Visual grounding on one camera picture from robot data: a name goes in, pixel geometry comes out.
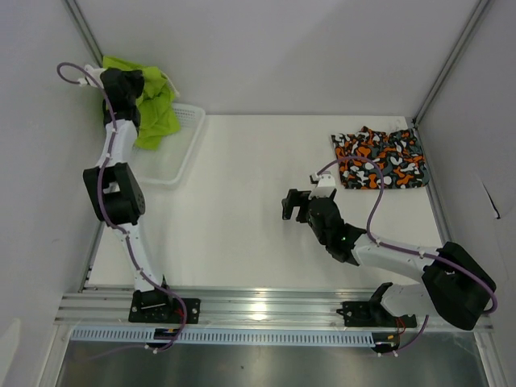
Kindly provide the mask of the lime green shorts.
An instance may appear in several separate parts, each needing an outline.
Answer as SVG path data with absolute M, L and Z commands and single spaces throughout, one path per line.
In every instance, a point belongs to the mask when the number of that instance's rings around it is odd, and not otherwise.
M 145 66 L 114 56 L 104 56 L 102 66 L 123 71 L 141 70 L 144 77 L 144 90 L 136 99 L 141 123 L 135 146 L 155 151 L 162 140 L 181 130 L 181 124 L 173 110 L 176 97 L 175 89 L 169 78 L 156 66 Z

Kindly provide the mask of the white plastic basket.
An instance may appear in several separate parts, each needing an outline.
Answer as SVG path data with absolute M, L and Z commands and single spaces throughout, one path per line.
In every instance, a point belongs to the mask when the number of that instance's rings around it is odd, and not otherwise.
M 156 150 L 135 148 L 131 168 L 141 185 L 174 189 L 188 166 L 203 131 L 206 112 L 198 106 L 173 103 L 181 129 L 164 137 Z

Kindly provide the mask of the orange camouflage shorts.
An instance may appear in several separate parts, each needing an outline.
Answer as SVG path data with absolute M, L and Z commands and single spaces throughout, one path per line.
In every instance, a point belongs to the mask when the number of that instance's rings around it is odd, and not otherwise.
M 390 133 L 362 127 L 351 134 L 331 135 L 335 157 L 346 189 L 422 188 L 430 181 L 426 157 L 412 129 Z

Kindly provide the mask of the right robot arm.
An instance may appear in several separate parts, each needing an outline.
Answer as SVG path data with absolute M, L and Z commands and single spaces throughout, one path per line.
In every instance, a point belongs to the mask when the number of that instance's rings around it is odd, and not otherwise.
M 381 284 L 359 317 L 344 303 L 339 313 L 347 326 L 390 327 L 396 318 L 424 314 L 470 331 L 487 306 L 495 305 L 495 282 L 462 246 L 446 242 L 431 249 L 376 241 L 365 229 L 343 220 L 334 197 L 330 193 L 317 198 L 310 191 L 290 189 L 281 201 L 282 218 L 309 225 L 317 241 L 340 263 L 381 268 L 414 282 Z

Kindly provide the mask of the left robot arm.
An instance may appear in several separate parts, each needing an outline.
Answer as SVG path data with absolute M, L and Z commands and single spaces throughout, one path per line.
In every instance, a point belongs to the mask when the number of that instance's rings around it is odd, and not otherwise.
M 144 91 L 144 75 L 140 70 L 87 65 L 80 83 L 98 88 L 103 96 L 106 140 L 97 164 L 83 171 L 94 213 L 115 233 L 131 266 L 131 312 L 167 322 L 174 315 L 175 303 L 164 290 L 164 274 L 151 262 L 141 222 L 146 202 L 130 166 L 141 121 L 136 100 Z

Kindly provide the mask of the left aluminium corner post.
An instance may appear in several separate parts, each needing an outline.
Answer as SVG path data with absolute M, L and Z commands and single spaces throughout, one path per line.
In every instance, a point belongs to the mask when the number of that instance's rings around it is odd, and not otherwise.
M 89 25 L 87 18 L 80 6 L 78 0 L 62 0 L 62 5 L 68 13 L 74 27 L 76 28 L 78 35 L 80 36 L 83 44 L 85 45 L 88 53 L 92 56 L 94 63 L 98 66 L 102 66 L 103 52 L 95 37 L 94 31 Z

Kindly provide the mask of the aluminium corner post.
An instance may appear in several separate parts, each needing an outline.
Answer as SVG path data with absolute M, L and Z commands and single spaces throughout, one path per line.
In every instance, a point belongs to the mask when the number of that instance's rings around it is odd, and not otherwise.
M 486 16 L 489 14 L 494 3 L 494 0 L 476 1 L 465 24 L 461 28 L 458 37 L 451 46 L 451 51 L 447 54 L 447 57 L 436 78 L 433 80 L 430 89 L 426 93 L 414 117 L 411 119 L 411 123 L 414 128 L 418 128 L 431 107 L 434 105 L 437 97 L 446 85 L 456 66 L 459 64 L 461 57 L 465 54 L 469 44 L 474 39 L 476 32 L 480 28 Z
M 80 6 L 78 0 L 62 0 L 62 5 L 68 13 L 74 27 L 76 28 L 78 35 L 80 36 L 83 44 L 85 45 L 88 53 L 92 56 L 94 63 L 98 66 L 102 66 L 103 52 L 95 37 L 94 31 L 89 25 L 87 18 Z

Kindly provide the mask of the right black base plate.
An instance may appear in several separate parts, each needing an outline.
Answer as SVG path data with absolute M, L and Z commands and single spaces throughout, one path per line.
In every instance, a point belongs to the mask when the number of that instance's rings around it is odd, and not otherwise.
M 395 317 L 383 306 L 374 302 L 342 302 L 336 314 L 343 318 L 346 327 L 415 328 L 417 326 L 414 315 L 405 314 Z

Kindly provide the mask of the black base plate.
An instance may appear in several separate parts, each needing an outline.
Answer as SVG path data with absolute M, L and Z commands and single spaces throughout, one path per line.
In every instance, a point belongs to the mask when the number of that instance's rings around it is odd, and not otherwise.
M 201 312 L 199 298 L 184 298 L 185 308 L 181 303 L 159 290 L 141 292 L 132 295 L 128 321 L 130 323 L 170 323 L 179 324 L 186 317 L 187 324 L 197 324 Z
M 414 315 L 405 314 L 395 317 L 383 306 L 374 302 L 342 302 L 336 314 L 343 318 L 346 327 L 415 328 L 417 326 Z

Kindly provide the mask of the right aluminium side rail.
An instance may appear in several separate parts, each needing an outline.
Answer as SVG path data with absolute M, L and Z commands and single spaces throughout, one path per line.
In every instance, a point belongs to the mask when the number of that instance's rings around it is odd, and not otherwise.
M 425 257 L 436 261 L 435 268 L 433 268 L 431 273 L 427 276 L 430 279 L 431 296 L 444 296 L 444 294 L 447 294 L 448 298 L 460 299 L 465 295 L 464 291 L 467 290 L 467 288 L 465 288 L 464 285 L 468 285 L 469 277 L 465 276 L 458 269 L 459 262 L 455 262 L 450 255 L 456 246 L 451 243 L 451 236 L 444 218 L 443 207 L 441 206 L 434 181 L 432 180 L 429 160 L 423 151 L 422 141 L 418 137 L 417 130 L 412 123 L 409 123 L 409 131 L 415 137 L 416 145 L 424 158 L 423 169 L 426 176 L 425 179 L 427 180 L 425 187 L 439 238 L 442 242 L 441 247 L 429 248 L 428 252 L 424 253 Z

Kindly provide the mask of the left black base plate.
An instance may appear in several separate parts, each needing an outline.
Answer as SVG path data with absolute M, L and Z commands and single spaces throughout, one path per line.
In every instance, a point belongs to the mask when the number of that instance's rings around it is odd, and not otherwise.
M 184 298 L 185 308 L 181 303 L 159 290 L 141 292 L 132 295 L 128 321 L 130 323 L 170 323 L 179 324 L 186 317 L 187 324 L 197 324 L 201 312 L 199 298 Z

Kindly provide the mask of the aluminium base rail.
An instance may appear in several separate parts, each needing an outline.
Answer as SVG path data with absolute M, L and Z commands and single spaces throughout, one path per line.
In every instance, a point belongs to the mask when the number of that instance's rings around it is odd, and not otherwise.
M 177 293 L 201 300 L 198 327 L 322 331 L 342 328 L 343 318 L 336 314 L 341 303 L 365 301 L 372 290 L 179 287 Z M 131 299 L 124 288 L 66 293 L 54 323 L 129 326 Z

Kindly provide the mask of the right aluminium corner post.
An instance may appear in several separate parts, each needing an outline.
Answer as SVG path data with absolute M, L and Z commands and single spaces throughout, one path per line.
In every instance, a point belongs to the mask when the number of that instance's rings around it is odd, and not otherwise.
M 411 119 L 411 123 L 414 128 L 418 128 L 431 107 L 434 105 L 437 97 L 446 85 L 456 66 L 459 64 L 461 57 L 465 54 L 469 44 L 474 39 L 476 32 L 480 28 L 486 16 L 489 14 L 494 3 L 494 0 L 476 1 L 465 24 L 461 28 L 458 37 L 451 46 L 451 51 L 447 54 L 447 57 L 436 78 L 433 80 L 430 89 L 426 93 L 414 117 Z

